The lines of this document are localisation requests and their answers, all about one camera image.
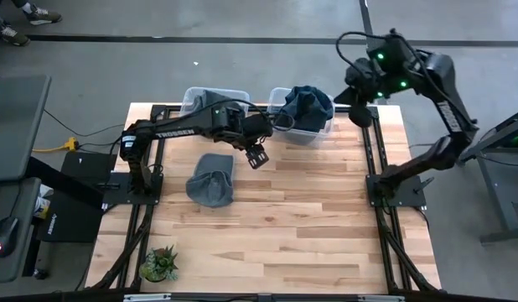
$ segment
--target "plant pot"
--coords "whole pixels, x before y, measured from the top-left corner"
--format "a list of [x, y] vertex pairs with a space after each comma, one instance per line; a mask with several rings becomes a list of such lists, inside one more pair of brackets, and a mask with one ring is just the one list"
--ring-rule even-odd
[[149, 280], [149, 279], [147, 279], [147, 278], [144, 278], [144, 279], [146, 279], [147, 281], [149, 281], [149, 282], [151, 282], [151, 283], [159, 283], [159, 282], [163, 282], [163, 281], [165, 280], [165, 279], [160, 279], [160, 280], [158, 280], [158, 281], [151, 281], [151, 280]]

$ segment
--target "gray floor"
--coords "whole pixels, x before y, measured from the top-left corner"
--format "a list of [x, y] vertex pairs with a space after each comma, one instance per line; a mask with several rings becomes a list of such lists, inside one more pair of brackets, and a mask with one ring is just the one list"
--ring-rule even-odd
[[[333, 38], [346, 30], [363, 29], [358, 0], [38, 3], [60, 10], [64, 22], [31, 28], [7, 2], [0, 14], [30, 34]], [[395, 27], [409, 39], [518, 40], [518, 0], [368, 0], [367, 4], [377, 34]], [[426, 49], [453, 57], [458, 90], [472, 117], [479, 119], [480, 133], [518, 111], [518, 48]], [[365, 54], [363, 46], [343, 50], [352, 58]], [[244, 90], [255, 102], [265, 101], [276, 86], [311, 84], [335, 95], [344, 89], [344, 69], [333, 45], [34, 41], [17, 49], [0, 42], [0, 75], [52, 76], [47, 110], [83, 133], [121, 123], [130, 102], [178, 102], [190, 86]], [[405, 92], [389, 103], [401, 106], [410, 143], [432, 143], [445, 134], [430, 101]], [[118, 133], [109, 131], [81, 142], [107, 143]], [[36, 147], [54, 147], [69, 135], [44, 117]], [[424, 150], [415, 147], [412, 154]], [[56, 168], [63, 160], [63, 154], [39, 157]], [[476, 163], [424, 176], [436, 177], [425, 194], [443, 288], [518, 299], [518, 241], [487, 247], [479, 243], [480, 235], [500, 227]], [[3, 285], [0, 295], [73, 289], [91, 247], [51, 248], [56, 253], [49, 279]]]

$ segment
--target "dark blue fabric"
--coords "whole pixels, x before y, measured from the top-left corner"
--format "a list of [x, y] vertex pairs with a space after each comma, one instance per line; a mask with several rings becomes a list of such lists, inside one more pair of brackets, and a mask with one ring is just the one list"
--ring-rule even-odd
[[317, 133], [334, 116], [329, 97], [316, 87], [295, 86], [280, 112], [294, 118], [294, 129]]

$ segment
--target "shoe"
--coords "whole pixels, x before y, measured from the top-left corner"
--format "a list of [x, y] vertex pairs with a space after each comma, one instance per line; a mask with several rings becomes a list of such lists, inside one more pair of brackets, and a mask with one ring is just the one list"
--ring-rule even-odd
[[0, 31], [0, 38], [15, 46], [26, 46], [30, 43], [30, 39], [27, 36], [7, 25], [4, 25]]
[[31, 5], [32, 12], [26, 13], [26, 18], [28, 18], [28, 21], [30, 21], [30, 24], [32, 25], [41, 25], [41, 24], [48, 24], [48, 23], [58, 23], [61, 21], [61, 15], [59, 13], [55, 12], [49, 12], [46, 9], [38, 8], [35, 5]]

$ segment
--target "gray cloth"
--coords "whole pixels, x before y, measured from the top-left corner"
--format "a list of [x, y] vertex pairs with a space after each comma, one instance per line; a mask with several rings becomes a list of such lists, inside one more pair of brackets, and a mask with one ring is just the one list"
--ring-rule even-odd
[[285, 102], [280, 113], [294, 118], [294, 129], [317, 133], [334, 116], [329, 97], [316, 87], [295, 86]]
[[233, 164], [231, 155], [204, 154], [186, 182], [186, 195], [202, 206], [229, 205], [233, 202]]
[[[191, 111], [196, 112], [201, 108], [207, 107], [208, 105], [229, 99], [230, 98], [228, 96], [222, 96], [221, 94], [213, 91], [203, 91], [202, 95], [195, 96]], [[239, 104], [238, 102], [224, 102], [223, 104], [221, 104], [221, 106], [242, 109], [241, 104]]]

